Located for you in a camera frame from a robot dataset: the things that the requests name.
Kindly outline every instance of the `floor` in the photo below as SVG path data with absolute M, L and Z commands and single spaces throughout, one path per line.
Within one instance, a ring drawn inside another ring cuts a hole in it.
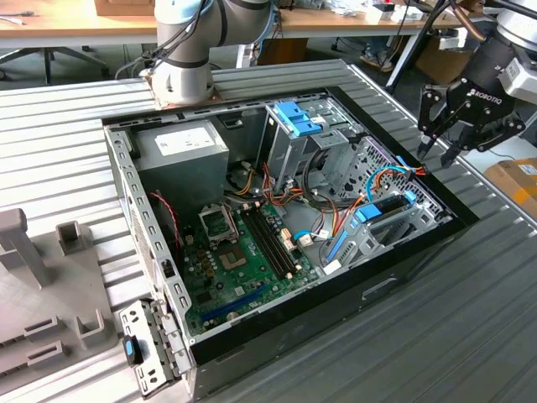
M 331 49 L 335 39 L 315 38 L 308 42 L 308 50 L 305 58 L 307 60 L 327 60 L 343 59 L 348 63 L 358 65 L 366 71 L 376 82 L 384 85 L 389 78 L 389 74 L 379 73 L 371 66 L 360 61 L 360 54 L 364 47 L 364 38 L 345 39 L 339 42 L 337 51 Z M 8 53 L 10 50 L 0 50 L 0 55 Z M 114 73 L 121 65 L 134 59 L 141 53 L 140 45 L 111 45 L 91 47 L 90 55 L 93 55 L 107 62 L 110 71 Z M 227 46 L 211 49 L 211 63 L 215 68 L 234 68 L 237 55 L 237 46 Z M 44 64 L 43 56 L 34 54 L 19 60 L 14 60 L 2 65 L 2 71 L 6 73 L 6 78 L 0 81 L 0 90 L 12 90 L 18 88 L 29 88 L 44 85 Z M 52 75 L 54 85 L 73 84 L 78 82 L 100 81 L 102 80 L 99 68 L 88 65 L 85 61 L 73 59 L 65 55 L 55 55 L 52 62 Z M 429 78 L 412 68 L 405 72 L 401 79 L 395 98 L 401 102 L 413 114 L 417 114 L 419 108 L 420 88 L 423 84 L 430 82 Z M 534 106 L 521 104 L 519 113 L 525 120 L 535 110 Z M 524 138 L 533 145 L 537 145 L 535 127 L 529 129 L 524 134 Z

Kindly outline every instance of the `green circuit board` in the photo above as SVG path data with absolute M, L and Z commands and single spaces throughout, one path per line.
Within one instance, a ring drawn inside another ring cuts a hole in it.
M 270 205 L 262 206 L 260 212 L 282 243 L 279 232 L 284 224 L 278 213 Z M 201 334 L 226 321 L 231 313 L 229 310 L 207 320 L 207 315 L 214 315 L 218 308 L 238 303 L 233 307 L 232 315 L 242 315 L 319 278 L 309 260 L 296 249 L 288 252 L 288 256 L 300 269 L 291 278 L 285 276 L 281 279 L 280 276 L 279 280 L 241 214 L 234 211 L 232 218 L 239 233 L 238 240 L 221 243 L 216 250 L 209 248 L 199 221 L 192 222 L 188 228 L 192 238 L 185 246 L 182 277 L 192 300 L 192 307 L 186 313 L 192 335 Z

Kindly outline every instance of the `desk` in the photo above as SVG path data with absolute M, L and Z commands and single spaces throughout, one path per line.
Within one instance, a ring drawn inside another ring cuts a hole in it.
M 100 17 L 96 15 L 93 0 L 5 0 L 0 3 L 2 13 L 23 10 L 34 11 L 36 16 L 21 18 L 26 23 L 23 26 L 0 21 L 0 49 L 156 42 L 154 17 Z M 408 56 L 424 21 L 425 17 L 421 21 L 409 21 L 401 29 L 401 34 L 411 36 L 394 73 Z M 391 21 L 368 23 L 363 14 L 342 17 L 331 10 L 301 8 L 282 10 L 282 25 L 285 38 L 390 36 L 399 30 L 399 24 Z M 445 16 L 435 26 L 453 28 L 460 24 L 454 17 Z M 251 49 L 251 45 L 239 47 L 237 67 L 251 65 Z
M 415 118 L 340 60 L 215 71 L 214 78 L 227 101 L 340 86 L 408 151 L 420 143 Z M 148 296 L 149 283 L 117 200 L 99 119 L 154 109 L 142 80 L 0 98 L 0 210 L 18 195 L 30 237 L 58 222 L 88 225 L 119 328 L 118 312 Z M 445 149 L 437 142 L 427 166 L 482 221 L 394 295 L 201 403 L 534 401 L 537 223 L 463 158 L 443 170 Z M 121 345 L 0 400 L 142 402 Z M 185 402 L 185 384 L 150 402 Z
M 26 25 L 0 21 L 1 48 L 38 48 L 157 41 L 153 16 L 100 17 L 93 0 L 5 0 L 1 13 L 34 11 Z
M 381 21 L 371 24 L 365 19 L 364 13 L 356 17 L 343 17 L 331 10 L 306 10 L 295 8 L 293 11 L 281 10 L 284 38 L 320 38 L 320 37 L 359 37 L 359 36 L 393 36 L 398 34 L 400 23 Z M 399 61 L 388 80 L 387 86 L 393 83 L 410 50 L 418 39 L 418 33 L 424 26 L 427 15 L 420 21 L 408 21 L 400 30 L 401 35 L 409 35 L 409 41 L 403 49 Z M 460 27 L 458 20 L 450 14 L 443 13 L 436 21 L 435 28 Z M 253 63 L 253 45 L 240 45 L 237 68 L 247 67 Z

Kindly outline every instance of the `blue pcie slot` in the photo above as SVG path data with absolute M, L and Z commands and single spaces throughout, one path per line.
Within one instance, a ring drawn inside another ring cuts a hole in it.
M 341 244 L 345 241 L 345 239 L 347 239 L 347 235 L 348 235 L 347 230 L 344 230 L 341 236 L 339 237 L 339 239 L 337 240 L 336 244 L 334 245 L 334 247 L 328 254 L 328 258 L 326 259 L 328 263 L 330 263 L 332 259 L 334 259 L 334 255 L 337 253 L 337 251 L 339 250 L 339 248 L 341 247 Z
M 213 309 L 212 311 L 208 311 L 207 313 L 204 313 L 201 315 L 201 321 L 210 321 L 211 319 L 214 319 L 215 317 L 221 317 L 222 315 L 226 315 L 231 311 L 235 311 L 237 308 L 247 305 L 250 302 L 254 302 L 258 299 L 259 294 L 261 294 L 267 285 L 262 285 L 261 287 L 257 288 L 254 292 L 251 292 L 247 296 L 241 296 L 235 301 L 229 302 L 226 305 L 219 306 L 218 308 Z

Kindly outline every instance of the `robotiq logo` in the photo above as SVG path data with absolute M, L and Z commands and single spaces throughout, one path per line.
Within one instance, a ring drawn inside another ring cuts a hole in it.
M 493 97 L 492 95 L 488 95 L 484 92 L 480 92 L 480 91 L 476 91 L 474 88 L 472 88 L 470 90 L 470 92 L 468 92 L 468 96 L 469 97 L 478 97 L 478 98 L 481 98 L 481 99 L 485 99 L 487 101 L 490 101 L 490 102 L 494 102 L 498 105 L 501 105 L 502 104 L 502 100 L 500 98 L 496 98 L 496 97 Z

